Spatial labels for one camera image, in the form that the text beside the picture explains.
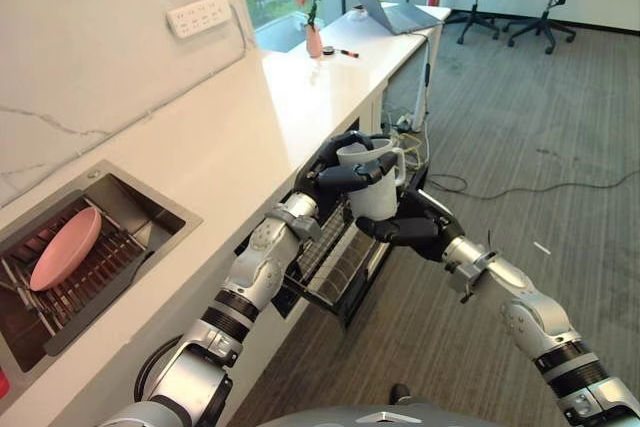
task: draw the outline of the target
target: sink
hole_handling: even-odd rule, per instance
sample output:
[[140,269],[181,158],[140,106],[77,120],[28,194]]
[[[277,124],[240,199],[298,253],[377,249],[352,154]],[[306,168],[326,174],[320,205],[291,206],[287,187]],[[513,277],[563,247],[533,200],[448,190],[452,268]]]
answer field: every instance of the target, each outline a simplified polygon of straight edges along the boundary
[[[60,285],[31,291],[31,272],[48,243],[88,206],[102,215],[91,252]],[[201,222],[102,161],[0,231],[0,369],[11,385],[0,413]]]

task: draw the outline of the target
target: flower vase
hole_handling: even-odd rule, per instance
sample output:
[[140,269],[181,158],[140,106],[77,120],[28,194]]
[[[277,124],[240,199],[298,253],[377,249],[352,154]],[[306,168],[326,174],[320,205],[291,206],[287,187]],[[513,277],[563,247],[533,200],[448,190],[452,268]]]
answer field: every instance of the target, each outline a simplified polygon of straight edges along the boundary
[[309,52],[309,57],[317,59],[322,55],[320,31],[313,25],[306,25],[305,29],[307,31],[307,52]]

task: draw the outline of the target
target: cable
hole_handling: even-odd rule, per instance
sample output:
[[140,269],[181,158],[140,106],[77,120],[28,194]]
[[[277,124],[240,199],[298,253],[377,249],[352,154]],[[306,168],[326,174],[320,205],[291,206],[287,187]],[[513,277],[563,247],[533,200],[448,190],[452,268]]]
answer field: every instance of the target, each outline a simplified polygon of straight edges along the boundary
[[[421,34],[419,32],[405,32],[406,35],[415,35],[418,37],[422,37],[426,44],[427,44],[427,68],[429,69],[429,81],[430,81],[430,77],[431,77],[431,42],[429,40],[429,36],[426,34]],[[425,89],[424,89],[424,103],[425,105],[427,104],[427,89],[429,88],[428,85],[425,85]],[[419,165],[418,169],[422,168],[422,166],[427,165],[429,163],[429,160],[431,160],[431,148],[429,145],[429,133],[428,133],[428,126],[427,126],[427,115],[429,112],[425,111],[424,113],[424,141],[425,141],[425,147],[427,149],[426,152],[426,157],[424,159],[424,162],[422,164]]]
[[[560,189],[562,187],[586,187],[589,189],[613,189],[615,187],[618,187],[620,185],[622,185],[627,179],[629,179],[630,177],[636,175],[636,174],[640,174],[640,169],[638,170],[634,170],[632,172],[629,172],[627,174],[625,174],[620,180],[618,180],[617,182],[614,182],[613,184],[604,184],[604,185],[598,185],[598,184],[588,184],[585,182],[562,182],[559,184],[555,184],[555,185],[551,185],[549,187],[544,187],[541,189],[535,189],[535,188],[531,188],[531,187],[513,187],[510,189],[506,189],[498,194],[495,195],[476,195],[476,194],[470,194],[468,192],[465,192],[467,190],[467,187],[469,186],[469,184],[467,183],[467,181],[458,176],[458,175],[452,175],[452,174],[432,174],[430,176],[427,177],[427,182],[433,186],[435,189],[437,190],[441,190],[443,192],[451,192],[453,194],[458,194],[458,195],[462,195],[465,197],[469,197],[471,199],[476,199],[476,200],[482,200],[482,201],[488,201],[488,200],[496,200],[499,199],[500,197],[503,197],[509,193],[512,192],[530,192],[530,193],[534,193],[534,194],[541,194],[541,193],[545,193],[545,192],[550,192],[552,190],[556,190],[556,189]],[[442,185],[440,182],[434,180],[434,177],[442,177],[442,178],[450,178],[450,179],[455,179],[459,182],[462,182],[462,187],[457,188],[457,189],[452,189],[447,187],[446,185]]]
[[422,140],[408,133],[400,134],[398,138],[403,144],[407,140],[414,142],[414,144],[409,147],[404,147],[403,145],[403,151],[405,153],[405,157],[407,157],[407,154],[410,156],[415,156],[415,164],[410,165],[409,162],[407,162],[408,164],[407,168],[411,170],[420,170],[426,163],[426,161],[422,160],[422,157],[420,155],[420,150],[419,150],[423,144]]
[[144,364],[142,364],[142,367],[140,367],[140,370],[138,371],[135,384],[133,385],[133,400],[135,402],[140,402],[142,400],[142,397],[144,396],[144,387],[153,366],[156,365],[158,360],[160,360],[164,354],[176,346],[181,337],[182,335],[177,335],[176,337],[167,340],[149,357],[147,357],[147,360],[144,361]]
[[244,29],[242,28],[242,21],[240,20],[240,15],[238,15],[238,11],[236,10],[235,6],[232,3],[229,3],[229,7],[231,7],[231,11],[233,12],[233,17],[235,18],[235,21],[236,21],[236,26],[238,27],[238,30],[240,31],[240,35],[242,37],[242,56],[244,57],[244,54],[247,53],[247,48],[248,48],[247,36],[244,34]]

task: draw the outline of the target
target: white mug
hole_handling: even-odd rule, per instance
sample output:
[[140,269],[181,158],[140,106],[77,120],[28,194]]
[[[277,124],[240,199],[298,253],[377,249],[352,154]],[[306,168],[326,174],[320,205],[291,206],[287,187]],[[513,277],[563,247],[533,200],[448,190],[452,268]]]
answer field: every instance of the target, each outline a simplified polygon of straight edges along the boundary
[[365,189],[349,193],[354,217],[385,220],[393,217],[398,210],[396,187],[404,184],[406,177],[404,151],[399,147],[393,147],[393,143],[389,139],[372,139],[372,142],[373,150],[367,150],[364,145],[355,143],[338,149],[337,155],[340,165],[363,164],[377,159],[386,152],[393,152],[397,155],[397,178],[396,169],[391,169],[379,182]]

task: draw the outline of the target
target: pink plate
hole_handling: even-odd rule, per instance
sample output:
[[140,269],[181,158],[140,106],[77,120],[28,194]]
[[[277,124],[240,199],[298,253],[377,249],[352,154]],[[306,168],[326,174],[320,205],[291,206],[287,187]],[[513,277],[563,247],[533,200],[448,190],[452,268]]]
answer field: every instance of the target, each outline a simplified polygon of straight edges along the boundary
[[96,243],[101,226],[102,217],[94,207],[74,215],[38,259],[31,275],[31,290],[50,289],[69,277]]

